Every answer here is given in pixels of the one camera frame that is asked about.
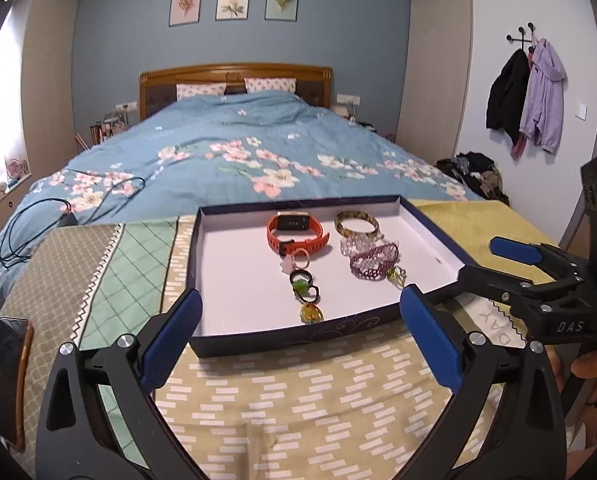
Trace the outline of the tortoiseshell bangle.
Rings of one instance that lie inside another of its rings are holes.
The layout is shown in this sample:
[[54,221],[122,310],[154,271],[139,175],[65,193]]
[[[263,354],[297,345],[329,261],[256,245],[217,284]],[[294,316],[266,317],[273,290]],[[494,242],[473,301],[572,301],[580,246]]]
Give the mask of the tortoiseshell bangle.
[[336,232],[341,237],[349,238],[352,236],[363,235],[370,240],[379,235],[379,221],[372,214],[361,210],[342,210],[333,221]]

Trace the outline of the yellow amber pendant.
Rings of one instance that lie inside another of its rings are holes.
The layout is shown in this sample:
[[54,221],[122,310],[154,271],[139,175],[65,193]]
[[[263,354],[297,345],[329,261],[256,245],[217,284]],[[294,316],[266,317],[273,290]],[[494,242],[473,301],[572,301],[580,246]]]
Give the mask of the yellow amber pendant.
[[299,311],[300,321],[304,324],[320,323],[324,320],[324,316],[318,304],[314,302],[306,302],[300,307]]

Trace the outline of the dark shallow tray box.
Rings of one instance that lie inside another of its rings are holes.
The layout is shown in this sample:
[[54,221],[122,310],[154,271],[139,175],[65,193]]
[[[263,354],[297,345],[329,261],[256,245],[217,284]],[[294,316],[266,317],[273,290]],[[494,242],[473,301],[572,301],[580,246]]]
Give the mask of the dark shallow tray box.
[[[405,280],[430,292],[457,281],[472,258],[439,226],[398,195],[289,200],[204,207],[196,215],[187,281],[202,296],[203,313],[190,339],[201,358],[238,356],[368,330],[399,318],[399,289],[356,278],[341,253],[334,219],[341,211],[371,214],[399,246]],[[280,211],[307,212],[330,236],[308,266],[319,288],[323,321],[305,324],[281,258],[267,240]]]

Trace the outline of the orange smart watch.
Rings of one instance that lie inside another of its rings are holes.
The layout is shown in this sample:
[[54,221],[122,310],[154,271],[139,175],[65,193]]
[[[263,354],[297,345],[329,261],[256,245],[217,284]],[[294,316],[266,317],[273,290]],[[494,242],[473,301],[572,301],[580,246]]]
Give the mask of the orange smart watch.
[[330,234],[309,212],[279,211],[267,223],[268,246],[279,256],[321,252],[329,244]]

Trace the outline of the yellow quilted cloth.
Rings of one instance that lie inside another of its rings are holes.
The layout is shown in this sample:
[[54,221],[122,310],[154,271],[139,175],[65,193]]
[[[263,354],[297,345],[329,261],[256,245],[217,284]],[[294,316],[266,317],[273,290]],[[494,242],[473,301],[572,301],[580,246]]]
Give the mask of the yellow quilted cloth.
[[535,266],[497,257],[490,252],[490,240],[496,236],[528,244],[555,246],[550,237],[503,203],[494,200],[412,200],[412,203],[481,266],[529,278],[535,284],[552,282],[548,274]]

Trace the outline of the pile of dark clothes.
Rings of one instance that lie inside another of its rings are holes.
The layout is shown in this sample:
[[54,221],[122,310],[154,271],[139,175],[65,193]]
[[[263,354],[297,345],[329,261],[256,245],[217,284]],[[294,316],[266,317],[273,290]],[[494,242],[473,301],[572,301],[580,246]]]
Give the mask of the pile of dark clothes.
[[483,153],[459,153],[455,157],[437,160],[435,167],[466,185],[484,200],[497,200],[510,205],[509,197],[503,192],[502,176],[496,162]]

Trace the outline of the lilac jacket on hook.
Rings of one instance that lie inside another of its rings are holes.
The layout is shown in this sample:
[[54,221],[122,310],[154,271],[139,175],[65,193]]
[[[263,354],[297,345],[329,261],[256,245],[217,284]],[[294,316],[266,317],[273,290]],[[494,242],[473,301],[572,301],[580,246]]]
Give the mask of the lilac jacket on hook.
[[554,155],[564,123],[566,70],[555,47],[541,38],[533,47],[519,133],[534,146]]

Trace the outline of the black jacket on hook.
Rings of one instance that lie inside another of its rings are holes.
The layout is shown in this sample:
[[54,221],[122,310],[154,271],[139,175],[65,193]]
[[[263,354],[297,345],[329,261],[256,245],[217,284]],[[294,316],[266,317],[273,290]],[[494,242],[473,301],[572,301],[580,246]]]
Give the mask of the black jacket on hook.
[[486,110],[486,128],[504,131],[512,144],[519,143],[524,103],[530,75],[529,59],[522,49],[513,52],[493,82]]

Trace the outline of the blue floral duvet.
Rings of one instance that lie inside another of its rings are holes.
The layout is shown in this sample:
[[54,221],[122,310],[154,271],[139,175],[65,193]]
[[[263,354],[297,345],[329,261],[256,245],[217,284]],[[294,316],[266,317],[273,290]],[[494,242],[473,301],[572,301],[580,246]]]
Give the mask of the blue floral duvet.
[[474,198],[423,159],[294,94],[192,96],[32,184],[0,231],[0,309],[64,212],[86,226],[210,205],[369,195]]

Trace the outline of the patterned pillow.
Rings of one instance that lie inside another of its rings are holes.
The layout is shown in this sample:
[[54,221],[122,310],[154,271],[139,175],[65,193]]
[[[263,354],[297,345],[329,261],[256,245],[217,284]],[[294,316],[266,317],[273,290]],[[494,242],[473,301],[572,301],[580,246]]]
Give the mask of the patterned pillow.
[[214,84],[176,84],[176,99],[192,98],[192,96],[223,96],[227,85],[224,82]]
[[296,92],[295,78],[245,78],[245,89],[248,93],[265,91]]

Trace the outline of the wooden headboard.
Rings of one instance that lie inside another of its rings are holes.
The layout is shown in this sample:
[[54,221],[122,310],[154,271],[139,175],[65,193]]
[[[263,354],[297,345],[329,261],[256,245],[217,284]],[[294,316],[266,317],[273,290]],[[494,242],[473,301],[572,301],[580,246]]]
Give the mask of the wooden headboard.
[[246,78],[294,78],[295,93],[309,105],[331,107],[331,67],[282,63],[218,63],[144,72],[139,78],[140,120],[176,101],[177,84],[226,84],[227,93],[244,93]]

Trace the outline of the left patterned pillow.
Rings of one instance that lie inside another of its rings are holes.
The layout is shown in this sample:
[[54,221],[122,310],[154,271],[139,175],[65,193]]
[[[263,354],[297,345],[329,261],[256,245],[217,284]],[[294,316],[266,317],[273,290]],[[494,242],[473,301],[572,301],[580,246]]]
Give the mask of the left patterned pillow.
[[176,99],[192,98],[192,96],[223,96],[227,85],[224,82],[214,84],[176,84]]

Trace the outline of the right framed leaf picture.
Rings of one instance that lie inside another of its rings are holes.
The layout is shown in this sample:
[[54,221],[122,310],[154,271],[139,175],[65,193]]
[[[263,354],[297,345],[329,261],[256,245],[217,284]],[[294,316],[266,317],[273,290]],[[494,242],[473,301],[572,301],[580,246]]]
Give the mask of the right framed leaf picture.
[[266,0],[265,20],[296,22],[299,0]]

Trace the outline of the white wall switch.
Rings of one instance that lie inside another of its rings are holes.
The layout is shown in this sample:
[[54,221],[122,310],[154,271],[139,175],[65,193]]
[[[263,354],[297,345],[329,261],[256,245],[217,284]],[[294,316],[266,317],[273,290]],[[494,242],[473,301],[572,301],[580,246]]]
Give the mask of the white wall switch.
[[588,107],[586,104],[578,101],[576,103],[575,116],[584,122],[587,119],[587,109]]

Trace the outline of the black wall coat hook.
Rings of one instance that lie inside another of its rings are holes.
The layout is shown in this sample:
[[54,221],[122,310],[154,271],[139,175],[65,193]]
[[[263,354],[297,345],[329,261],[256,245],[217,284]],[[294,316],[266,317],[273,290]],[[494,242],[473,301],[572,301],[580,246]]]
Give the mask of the black wall coat hook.
[[514,37],[511,34],[507,34],[507,36],[505,36],[505,40],[507,40],[507,42],[510,44],[513,44],[513,42],[519,42],[523,46],[525,46],[525,44],[532,44],[535,41],[535,31],[535,24],[528,22],[526,26],[519,26],[517,29],[519,35]]

